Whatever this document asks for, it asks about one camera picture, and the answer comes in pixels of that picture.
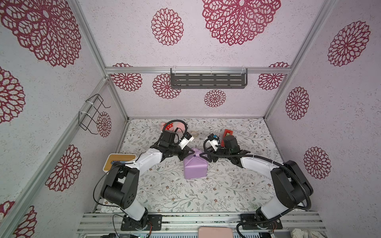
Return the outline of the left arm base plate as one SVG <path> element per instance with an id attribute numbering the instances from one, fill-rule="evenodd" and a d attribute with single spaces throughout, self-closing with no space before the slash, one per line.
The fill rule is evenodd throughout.
<path id="1" fill-rule="evenodd" d="M 143 215 L 141 220 L 136 221 L 125 215 L 123 217 L 121 231 L 160 231 L 162 218 L 162 215 Z"/>

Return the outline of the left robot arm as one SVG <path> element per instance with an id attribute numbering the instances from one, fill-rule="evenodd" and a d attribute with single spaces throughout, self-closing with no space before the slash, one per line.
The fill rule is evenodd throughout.
<path id="1" fill-rule="evenodd" d="M 163 131 L 159 139 L 137 159 L 127 163 L 115 162 L 104 175 L 100 196 L 119 207 L 138 226 L 143 227 L 148 222 L 148 210 L 136 199 L 140 176 L 166 158 L 177 156 L 182 160 L 194 154 L 188 147 L 194 137 L 189 132 L 185 132 L 181 139 L 177 137 L 174 131 Z"/>

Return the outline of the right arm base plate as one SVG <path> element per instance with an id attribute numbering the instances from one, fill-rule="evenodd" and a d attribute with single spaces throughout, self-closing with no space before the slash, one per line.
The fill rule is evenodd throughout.
<path id="1" fill-rule="evenodd" d="M 240 215 L 243 230 L 282 230 L 280 219 L 268 221 L 266 218 L 258 217 L 255 213 Z"/>

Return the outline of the pink wrapping paper sheet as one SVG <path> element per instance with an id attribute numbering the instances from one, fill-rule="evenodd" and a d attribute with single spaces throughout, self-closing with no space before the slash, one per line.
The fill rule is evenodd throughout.
<path id="1" fill-rule="evenodd" d="M 184 159 L 184 177 L 185 179 L 198 179 L 207 176 L 208 161 L 200 155 L 201 150 L 192 148 L 193 154 L 188 155 Z"/>

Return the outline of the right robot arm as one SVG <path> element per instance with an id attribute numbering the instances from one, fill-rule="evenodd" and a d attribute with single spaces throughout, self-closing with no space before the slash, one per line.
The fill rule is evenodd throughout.
<path id="1" fill-rule="evenodd" d="M 224 138 L 224 146 L 220 145 L 219 137 L 211 134 L 203 142 L 205 158 L 209 162 L 218 159 L 228 159 L 237 167 L 255 171 L 272 179 L 275 196 L 256 210 L 252 219 L 242 220 L 236 226 L 236 231 L 241 238 L 244 235 L 240 227 L 272 225 L 289 212 L 300 209 L 309 211 L 312 206 L 311 195 L 313 188 L 298 164 L 292 160 L 280 163 L 269 158 L 251 154 L 248 150 L 240 148 L 233 135 Z"/>

